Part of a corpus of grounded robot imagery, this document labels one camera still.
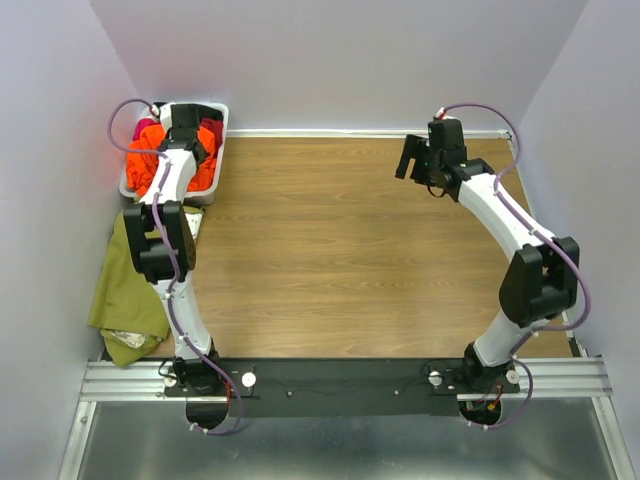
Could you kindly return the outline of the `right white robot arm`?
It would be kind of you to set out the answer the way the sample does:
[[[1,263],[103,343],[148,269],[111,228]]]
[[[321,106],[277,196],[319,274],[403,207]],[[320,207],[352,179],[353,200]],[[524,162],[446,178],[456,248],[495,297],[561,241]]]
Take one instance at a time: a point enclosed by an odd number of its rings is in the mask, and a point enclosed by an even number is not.
[[[578,243],[542,227],[483,159],[469,158],[456,118],[440,115],[429,122],[427,136],[407,135],[395,175],[465,207],[509,261],[498,293],[500,310],[466,347],[455,376],[471,391],[483,391],[506,374],[513,355],[533,334],[575,305]]]

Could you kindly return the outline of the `orange t shirt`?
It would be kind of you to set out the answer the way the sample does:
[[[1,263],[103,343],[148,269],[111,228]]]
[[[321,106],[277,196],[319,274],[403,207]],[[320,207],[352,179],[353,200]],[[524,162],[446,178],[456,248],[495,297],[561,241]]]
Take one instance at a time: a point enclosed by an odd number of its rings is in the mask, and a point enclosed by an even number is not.
[[[138,141],[132,141],[129,147],[134,150],[157,150],[165,138],[161,124],[149,126],[143,130]],[[188,192],[201,192],[212,186],[217,167],[217,156],[207,153],[205,161],[192,177]],[[158,156],[155,154],[128,153],[126,156],[127,188],[142,197],[149,187],[158,168]]]

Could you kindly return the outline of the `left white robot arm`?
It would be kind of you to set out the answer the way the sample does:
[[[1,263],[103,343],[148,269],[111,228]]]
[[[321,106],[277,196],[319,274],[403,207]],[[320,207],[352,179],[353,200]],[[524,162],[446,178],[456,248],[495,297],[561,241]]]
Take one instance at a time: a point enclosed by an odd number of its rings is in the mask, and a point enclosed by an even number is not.
[[[184,200],[208,156],[198,131],[212,109],[198,103],[143,104],[162,127],[163,136],[156,147],[127,149],[158,160],[146,193],[124,209],[130,254],[135,270],[158,295],[175,342],[172,371],[164,379],[185,395],[210,396],[224,390],[224,380],[214,367],[217,352],[193,288],[196,246]]]

